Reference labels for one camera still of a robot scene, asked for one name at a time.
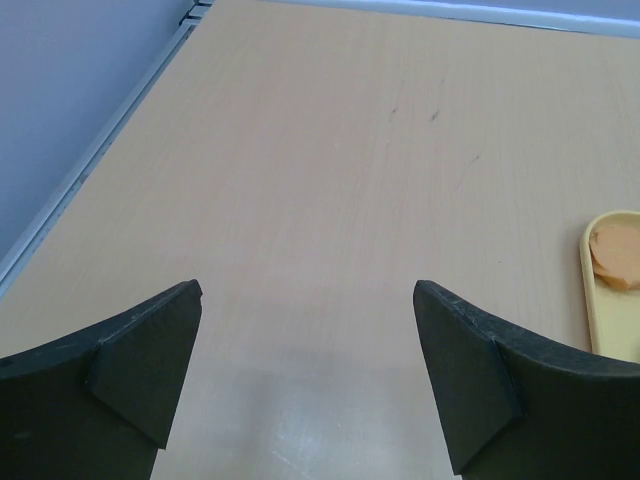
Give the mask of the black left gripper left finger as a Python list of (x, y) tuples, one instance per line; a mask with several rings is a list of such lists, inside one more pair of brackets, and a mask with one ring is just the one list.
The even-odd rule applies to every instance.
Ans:
[(4, 479), (148, 479), (202, 315), (196, 280), (1, 360)]

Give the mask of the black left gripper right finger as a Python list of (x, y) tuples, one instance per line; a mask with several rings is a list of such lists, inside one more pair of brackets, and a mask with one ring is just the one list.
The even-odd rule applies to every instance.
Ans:
[(485, 312), (439, 284), (413, 293), (453, 472), (465, 479), (635, 479), (639, 367)]

